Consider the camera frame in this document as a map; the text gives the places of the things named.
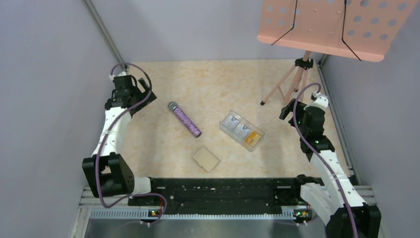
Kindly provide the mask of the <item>purple glitter microphone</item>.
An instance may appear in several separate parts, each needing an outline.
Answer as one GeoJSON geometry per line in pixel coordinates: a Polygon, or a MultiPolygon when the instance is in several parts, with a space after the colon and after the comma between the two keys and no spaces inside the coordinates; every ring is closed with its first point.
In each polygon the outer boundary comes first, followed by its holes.
{"type": "Polygon", "coordinates": [[[175,101],[168,103],[168,109],[172,111],[179,121],[193,134],[195,138],[202,135],[200,129],[193,123],[187,114],[179,107],[175,101]]]}

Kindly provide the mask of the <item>clear plastic card tray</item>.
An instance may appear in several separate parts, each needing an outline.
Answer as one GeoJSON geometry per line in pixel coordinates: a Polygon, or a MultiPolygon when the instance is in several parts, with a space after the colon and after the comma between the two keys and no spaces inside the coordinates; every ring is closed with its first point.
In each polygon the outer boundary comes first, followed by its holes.
{"type": "Polygon", "coordinates": [[[219,122],[219,129],[249,152],[257,148],[265,135],[263,130],[233,110],[230,110],[228,115],[219,122]]]}

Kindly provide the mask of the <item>silver vip card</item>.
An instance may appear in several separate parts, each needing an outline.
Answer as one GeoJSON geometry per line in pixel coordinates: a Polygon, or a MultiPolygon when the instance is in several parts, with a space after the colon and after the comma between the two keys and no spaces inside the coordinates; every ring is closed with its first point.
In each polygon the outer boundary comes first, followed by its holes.
{"type": "Polygon", "coordinates": [[[240,121],[235,116],[229,115],[224,122],[224,126],[227,129],[233,131],[235,129],[235,127],[239,124],[239,122],[240,121]]]}
{"type": "Polygon", "coordinates": [[[235,135],[237,135],[240,139],[245,139],[245,138],[249,135],[249,133],[250,133],[251,131],[252,131],[252,130],[251,130],[251,129],[249,129],[248,127],[246,127],[246,125],[245,125],[245,124],[240,124],[240,125],[238,125],[238,126],[235,128],[234,133],[235,133],[235,135]]]}

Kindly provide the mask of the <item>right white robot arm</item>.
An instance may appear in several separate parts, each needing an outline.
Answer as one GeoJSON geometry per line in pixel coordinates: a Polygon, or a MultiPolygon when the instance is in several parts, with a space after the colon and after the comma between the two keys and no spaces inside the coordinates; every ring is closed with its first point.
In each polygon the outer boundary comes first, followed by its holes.
{"type": "Polygon", "coordinates": [[[381,212],[357,192],[342,169],[331,141],[324,135],[325,111],[328,99],[314,93],[309,105],[293,98],[282,108],[279,118],[289,113],[289,124],[296,128],[300,148],[319,172],[322,184],[300,175],[290,197],[296,204],[308,203],[325,225],[328,238],[366,238],[379,236],[381,212]]]}

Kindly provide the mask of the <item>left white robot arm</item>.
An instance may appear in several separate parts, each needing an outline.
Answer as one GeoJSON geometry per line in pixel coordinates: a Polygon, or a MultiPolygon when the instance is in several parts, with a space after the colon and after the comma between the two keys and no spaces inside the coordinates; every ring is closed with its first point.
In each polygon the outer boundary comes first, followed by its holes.
{"type": "Polygon", "coordinates": [[[105,123],[100,140],[91,157],[82,162],[82,169],[94,197],[98,190],[103,197],[140,194],[147,205],[158,201],[159,192],[151,187],[148,177],[137,177],[121,155],[128,124],[133,115],[157,97],[147,83],[149,78],[136,79],[121,73],[113,78],[115,89],[105,103],[105,123]]]}

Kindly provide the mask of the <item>pink tripod stand legs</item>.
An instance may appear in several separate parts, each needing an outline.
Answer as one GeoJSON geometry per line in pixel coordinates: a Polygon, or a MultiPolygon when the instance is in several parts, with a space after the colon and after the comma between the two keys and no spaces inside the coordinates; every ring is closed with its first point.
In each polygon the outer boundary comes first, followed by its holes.
{"type": "Polygon", "coordinates": [[[294,64],[261,100],[261,106],[265,105],[276,91],[280,93],[283,101],[288,101],[291,99],[292,93],[298,92],[299,89],[306,86],[309,70],[314,66],[314,60],[310,57],[311,53],[311,51],[305,51],[302,58],[294,61],[294,64]]]}

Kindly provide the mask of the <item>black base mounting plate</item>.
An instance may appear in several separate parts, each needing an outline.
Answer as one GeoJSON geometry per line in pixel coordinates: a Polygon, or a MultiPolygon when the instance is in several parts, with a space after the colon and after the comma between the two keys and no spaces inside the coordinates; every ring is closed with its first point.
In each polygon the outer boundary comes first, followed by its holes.
{"type": "Polygon", "coordinates": [[[279,215],[286,206],[303,204],[298,186],[323,185],[320,178],[153,178],[152,192],[163,197],[133,197],[130,206],[167,205],[166,215],[279,215]]]}

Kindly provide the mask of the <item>pink music stand desk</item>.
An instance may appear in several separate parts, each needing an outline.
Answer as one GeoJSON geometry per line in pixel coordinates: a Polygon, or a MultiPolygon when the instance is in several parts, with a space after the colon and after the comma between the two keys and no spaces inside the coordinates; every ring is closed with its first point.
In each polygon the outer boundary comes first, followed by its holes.
{"type": "Polygon", "coordinates": [[[264,0],[257,39],[380,62],[417,4],[416,0],[264,0]]]}

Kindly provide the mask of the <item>aluminium frame rail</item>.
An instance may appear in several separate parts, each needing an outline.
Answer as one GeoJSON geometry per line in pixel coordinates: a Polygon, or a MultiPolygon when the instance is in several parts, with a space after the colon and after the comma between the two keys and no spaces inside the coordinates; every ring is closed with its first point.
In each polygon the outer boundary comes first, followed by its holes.
{"type": "Polygon", "coordinates": [[[281,206],[279,212],[264,212],[255,205],[246,205],[248,212],[241,210],[240,207],[228,205],[224,201],[200,203],[200,202],[181,202],[159,214],[157,206],[134,205],[130,202],[139,201],[139,198],[123,196],[107,197],[105,200],[114,202],[121,198],[115,206],[111,208],[102,207],[99,199],[95,198],[89,187],[85,187],[79,202],[77,216],[73,225],[71,237],[83,238],[86,234],[90,219],[112,219],[112,220],[133,220],[142,222],[149,226],[155,220],[245,220],[258,221],[268,220],[288,226],[303,227],[312,223],[323,224],[323,220],[315,210],[311,210],[309,205],[286,205],[281,206]]]}

